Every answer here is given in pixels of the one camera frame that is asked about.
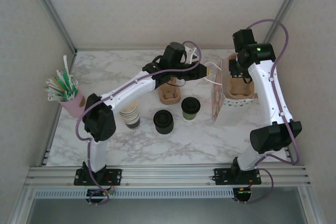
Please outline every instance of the cup lid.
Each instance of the cup lid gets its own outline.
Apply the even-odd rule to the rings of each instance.
[[[196,114],[201,108],[201,103],[194,97],[187,97],[182,101],[181,108],[187,114]]]
[[[158,128],[167,128],[174,123],[173,115],[167,110],[157,111],[154,115],[153,121],[155,126]]]

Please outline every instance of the beige cup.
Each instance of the beige cup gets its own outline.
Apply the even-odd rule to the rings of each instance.
[[[140,113],[138,110],[138,101],[134,100],[131,102],[119,112],[119,115],[128,128],[134,130],[139,127]]]

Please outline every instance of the black cup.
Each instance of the black cup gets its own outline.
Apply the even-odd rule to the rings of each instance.
[[[167,110],[159,110],[153,118],[155,128],[160,134],[169,134],[174,128],[173,115]]]
[[[192,120],[201,108],[201,103],[194,97],[187,97],[182,101],[181,108],[183,117],[187,120]]]

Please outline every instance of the gray floor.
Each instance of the gray floor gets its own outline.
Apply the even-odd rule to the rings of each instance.
[[[268,189],[253,189],[253,198]],[[74,223],[307,223],[296,188],[276,188],[266,200],[251,205],[232,199],[115,199],[94,207],[85,200],[35,200],[31,224]]]

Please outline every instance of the white marble surface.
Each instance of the white marble surface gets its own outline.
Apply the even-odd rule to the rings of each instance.
[[[78,52],[74,74],[85,97],[101,95],[124,84],[142,67],[161,55],[164,50]],[[232,50],[203,50],[202,63],[219,62]],[[258,128],[260,105],[255,100],[246,117],[235,127],[213,126],[211,119],[212,84],[205,80],[189,81],[181,88],[181,101],[164,105],[154,90],[138,99],[141,125],[128,129],[119,115],[117,131],[109,140],[108,165],[157,165],[230,163],[249,145],[249,133]],[[200,100],[201,110],[196,118],[187,121],[182,117],[181,102],[193,96]],[[161,135],[155,130],[153,116],[166,109],[173,114],[174,130]],[[62,109],[47,166],[81,166],[87,155],[87,143],[76,138],[76,119]],[[80,124],[81,135],[87,135]],[[278,156],[286,158],[282,150]]]

